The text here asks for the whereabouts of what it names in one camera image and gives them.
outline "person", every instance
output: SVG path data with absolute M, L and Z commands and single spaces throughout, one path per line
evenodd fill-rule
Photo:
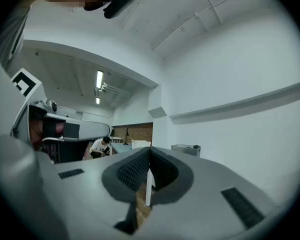
M 99 158 L 106 156 L 106 153 L 110 150 L 110 138 L 108 136 L 103 139 L 97 139 L 89 152 L 93 158 Z

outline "white shirt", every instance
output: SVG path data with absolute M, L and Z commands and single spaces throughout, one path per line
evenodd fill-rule
M 97 151 L 100 151 L 100 152 L 103 152 L 106 148 L 109 148 L 110 149 L 110 145 L 109 144 L 105 144 L 105 145 L 102 145 L 102 139 L 97 139 L 92 147 L 90 148 L 89 152 L 91 153 L 92 150 L 97 150 Z

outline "fluorescent ceiling light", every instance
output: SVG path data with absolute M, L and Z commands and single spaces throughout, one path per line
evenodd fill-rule
M 104 73 L 102 71 L 98 71 L 98 74 L 96 76 L 96 87 L 99 89 L 101 88 L 103 76 L 104 76 Z

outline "white box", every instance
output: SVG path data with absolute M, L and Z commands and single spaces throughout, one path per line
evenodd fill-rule
M 151 142 L 146 140 L 133 140 L 132 141 L 132 149 L 150 147 Z

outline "white wall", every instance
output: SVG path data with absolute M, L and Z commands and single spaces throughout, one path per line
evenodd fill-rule
M 202 146 L 202 158 L 282 204 L 300 181 L 300 99 L 237 117 L 207 120 L 200 112 L 299 82 L 300 34 L 285 13 L 268 9 L 224 24 L 166 60 L 167 114 L 190 119 L 168 131 L 170 142 Z
M 132 97 L 114 110 L 112 126 L 124 126 L 153 122 L 148 112 L 149 91 L 142 87 Z
M 163 59 L 149 44 L 121 31 L 102 11 L 78 10 L 37 1 L 25 25 L 24 45 L 74 56 L 150 87 L 161 82 Z
M 300 180 L 300 100 L 266 111 L 175 125 L 175 144 L 200 145 L 200 156 L 225 165 L 268 193 L 290 198 Z
M 169 115 L 204 110 L 300 82 L 300 34 L 279 9 L 249 13 L 187 45 L 165 66 Z
M 176 144 L 176 126 L 169 116 L 153 119 L 152 145 L 157 148 L 171 149 Z

